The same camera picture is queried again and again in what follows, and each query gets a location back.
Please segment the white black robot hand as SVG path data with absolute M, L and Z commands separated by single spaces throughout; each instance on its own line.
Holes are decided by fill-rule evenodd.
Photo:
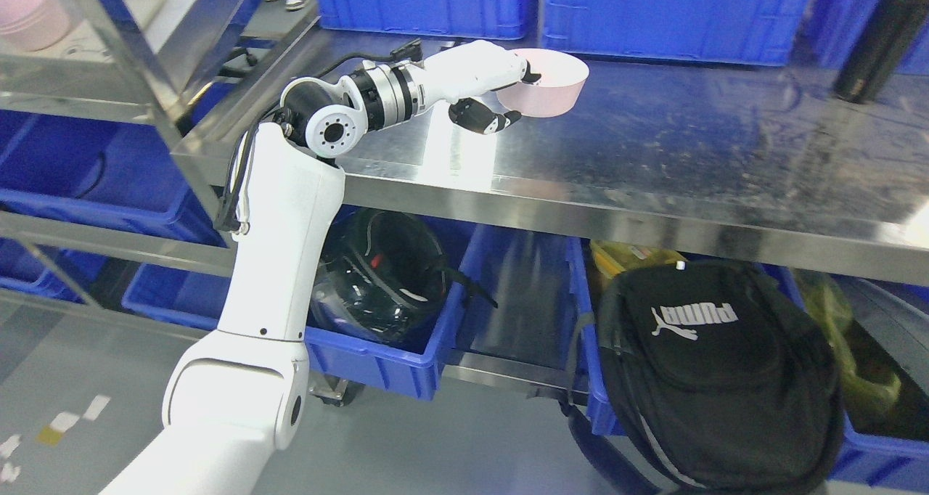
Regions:
M 451 46 L 412 66 L 417 97 L 412 117 L 424 114 L 438 102 L 448 102 L 451 122 L 475 134 L 496 134 L 522 117 L 521 112 L 495 112 L 478 96 L 540 81 L 541 73 L 517 53 L 490 41 Z

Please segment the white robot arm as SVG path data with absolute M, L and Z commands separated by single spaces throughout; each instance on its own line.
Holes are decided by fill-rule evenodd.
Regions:
M 250 494 L 304 414 L 304 340 L 323 242 L 342 206 L 335 158 L 429 108 L 422 64 L 367 64 L 289 82 L 242 135 L 218 225 L 237 243 L 218 326 L 180 356 L 162 429 L 105 494 Z

